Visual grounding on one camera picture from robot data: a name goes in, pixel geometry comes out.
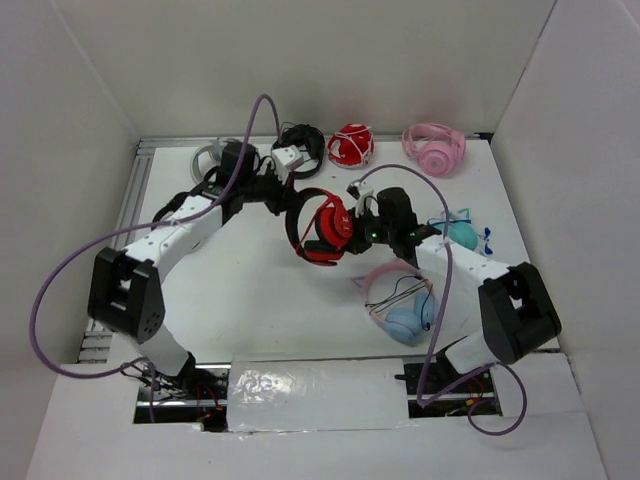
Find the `teal cat ear headphones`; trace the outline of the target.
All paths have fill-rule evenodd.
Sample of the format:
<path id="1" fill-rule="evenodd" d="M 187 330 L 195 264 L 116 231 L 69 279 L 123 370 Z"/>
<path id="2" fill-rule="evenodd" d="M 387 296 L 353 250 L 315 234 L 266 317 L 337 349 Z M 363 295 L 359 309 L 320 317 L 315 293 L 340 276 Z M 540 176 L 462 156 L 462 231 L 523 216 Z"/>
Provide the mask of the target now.
<path id="1" fill-rule="evenodd" d="M 443 232 L 446 221 L 449 221 L 448 236 L 452 241 L 482 256 L 493 255 L 490 245 L 491 230 L 488 227 L 483 231 L 477 230 L 469 208 L 442 212 L 439 217 L 429 219 L 427 224 Z"/>

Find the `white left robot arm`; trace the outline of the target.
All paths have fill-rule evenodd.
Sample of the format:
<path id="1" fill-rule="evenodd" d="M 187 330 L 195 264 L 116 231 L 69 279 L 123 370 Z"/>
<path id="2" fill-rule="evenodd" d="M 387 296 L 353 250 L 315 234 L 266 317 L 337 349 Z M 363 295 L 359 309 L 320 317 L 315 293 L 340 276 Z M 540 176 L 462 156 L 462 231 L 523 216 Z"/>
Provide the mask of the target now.
<path id="1" fill-rule="evenodd" d="M 292 207 L 294 172 L 303 162 L 299 149 L 287 146 L 273 149 L 262 166 L 253 146 L 232 142 L 200 183 L 172 199 L 150 232 L 122 250 L 106 247 L 96 255 L 89 316 L 149 359 L 172 397 L 189 397 L 207 375 L 164 324 L 163 281 L 245 204 L 263 203 L 275 215 Z"/>

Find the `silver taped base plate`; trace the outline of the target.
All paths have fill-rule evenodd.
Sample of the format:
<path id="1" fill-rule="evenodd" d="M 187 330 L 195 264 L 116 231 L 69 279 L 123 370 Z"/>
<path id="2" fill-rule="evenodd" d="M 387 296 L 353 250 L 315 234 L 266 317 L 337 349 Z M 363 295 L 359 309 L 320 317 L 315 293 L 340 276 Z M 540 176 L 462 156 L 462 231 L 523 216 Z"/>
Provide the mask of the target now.
<path id="1" fill-rule="evenodd" d="M 155 391 L 141 387 L 134 421 L 196 423 L 215 433 L 290 433 L 388 430 L 421 418 L 500 414 L 488 373 L 419 406 L 421 368 L 412 357 L 212 364 L 205 368 L 209 378 L 189 394 L 166 380 Z"/>

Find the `red black headphones with cable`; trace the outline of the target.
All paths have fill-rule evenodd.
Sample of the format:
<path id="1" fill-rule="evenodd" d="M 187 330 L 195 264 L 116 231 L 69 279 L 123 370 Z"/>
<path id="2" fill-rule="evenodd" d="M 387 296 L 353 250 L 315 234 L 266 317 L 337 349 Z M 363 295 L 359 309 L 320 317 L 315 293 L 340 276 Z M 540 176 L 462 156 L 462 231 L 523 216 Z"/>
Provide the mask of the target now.
<path id="1" fill-rule="evenodd" d="M 324 197 L 304 233 L 299 234 L 298 222 L 307 201 Z M 295 254 L 308 263 L 332 267 L 343 257 L 354 230 L 353 221 L 337 195 L 320 188 L 305 188 L 297 194 L 293 206 L 285 215 L 285 232 Z"/>

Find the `red white headphones wrapped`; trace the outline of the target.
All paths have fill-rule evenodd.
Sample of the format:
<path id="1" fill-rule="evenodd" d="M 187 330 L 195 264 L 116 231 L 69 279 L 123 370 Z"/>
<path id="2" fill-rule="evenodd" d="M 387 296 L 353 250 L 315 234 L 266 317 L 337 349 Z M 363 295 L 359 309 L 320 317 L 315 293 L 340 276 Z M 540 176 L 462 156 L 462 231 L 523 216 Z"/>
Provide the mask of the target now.
<path id="1" fill-rule="evenodd" d="M 327 145 L 328 159 L 344 169 L 366 167 L 375 149 L 374 136 L 369 126 L 350 123 L 336 131 Z"/>

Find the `white grey headphones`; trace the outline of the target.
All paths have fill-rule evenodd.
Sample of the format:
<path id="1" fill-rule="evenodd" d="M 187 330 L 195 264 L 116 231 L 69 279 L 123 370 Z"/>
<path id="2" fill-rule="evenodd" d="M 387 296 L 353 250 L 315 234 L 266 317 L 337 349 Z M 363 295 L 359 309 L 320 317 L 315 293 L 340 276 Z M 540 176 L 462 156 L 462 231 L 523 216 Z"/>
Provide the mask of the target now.
<path id="1" fill-rule="evenodd" d="M 196 184 L 204 179 L 205 174 L 211 168 L 220 164 L 222 150 L 221 141 L 213 139 L 195 151 L 191 157 L 190 174 Z"/>

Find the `pink round headphones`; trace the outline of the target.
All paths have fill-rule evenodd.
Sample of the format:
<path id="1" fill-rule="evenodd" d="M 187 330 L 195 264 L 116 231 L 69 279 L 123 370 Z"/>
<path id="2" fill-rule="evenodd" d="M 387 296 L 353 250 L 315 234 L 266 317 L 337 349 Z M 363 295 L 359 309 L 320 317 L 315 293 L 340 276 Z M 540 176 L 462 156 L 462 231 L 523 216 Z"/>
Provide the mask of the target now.
<path id="1" fill-rule="evenodd" d="M 447 177 L 463 161 L 466 137 L 461 131 L 437 123 L 409 126 L 401 135 L 404 154 L 433 177 Z"/>

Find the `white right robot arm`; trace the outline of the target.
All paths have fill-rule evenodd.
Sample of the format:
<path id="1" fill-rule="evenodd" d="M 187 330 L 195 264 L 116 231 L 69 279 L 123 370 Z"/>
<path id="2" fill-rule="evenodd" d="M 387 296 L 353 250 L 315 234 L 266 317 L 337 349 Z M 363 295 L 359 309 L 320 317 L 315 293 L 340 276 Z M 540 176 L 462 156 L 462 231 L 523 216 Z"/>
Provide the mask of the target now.
<path id="1" fill-rule="evenodd" d="M 356 205 L 351 214 L 354 240 L 366 247 L 384 244 L 395 259 L 356 278 L 363 296 L 382 275 L 403 271 L 422 275 L 442 266 L 445 281 L 438 315 L 431 320 L 431 340 L 424 363 L 436 363 L 436 379 L 448 392 L 460 391 L 494 364 L 509 366 L 556 338 L 562 325 L 537 268 L 528 262 L 509 266 L 454 241 L 446 220 L 441 228 L 420 224 L 406 192 L 393 187 L 375 194 L 363 181 L 348 193 Z M 480 330 L 437 349 L 451 287 L 460 285 L 479 301 Z"/>

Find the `pink blue cat ear headphones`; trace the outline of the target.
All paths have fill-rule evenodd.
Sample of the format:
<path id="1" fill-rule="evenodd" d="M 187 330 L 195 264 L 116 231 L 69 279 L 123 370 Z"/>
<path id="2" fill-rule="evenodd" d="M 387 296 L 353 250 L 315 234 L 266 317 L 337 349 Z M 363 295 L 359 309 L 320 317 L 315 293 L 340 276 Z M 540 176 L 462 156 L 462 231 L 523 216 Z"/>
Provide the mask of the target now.
<path id="1" fill-rule="evenodd" d="M 394 290 L 385 299 L 372 301 L 372 287 L 381 277 L 400 274 Z M 439 302 L 432 282 L 404 260 L 381 264 L 364 276 L 352 277 L 372 321 L 393 340 L 409 347 L 427 337 L 439 313 Z"/>

